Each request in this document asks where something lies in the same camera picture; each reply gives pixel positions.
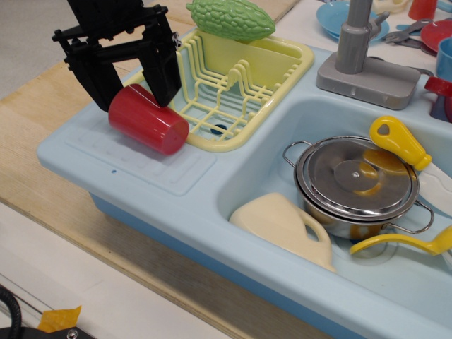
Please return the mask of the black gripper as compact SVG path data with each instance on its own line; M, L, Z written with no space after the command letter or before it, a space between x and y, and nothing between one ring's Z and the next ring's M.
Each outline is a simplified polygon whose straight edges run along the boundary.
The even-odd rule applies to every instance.
M143 75L161 107L173 100L182 86L177 61L177 35L167 20L168 7L144 6L142 1L70 1L78 24L56 30L52 40L66 55L65 62L96 105L107 112L123 88L112 64L139 59ZM142 38L102 47L100 40L112 41L123 32L131 34L144 27ZM100 63L77 60L86 55Z

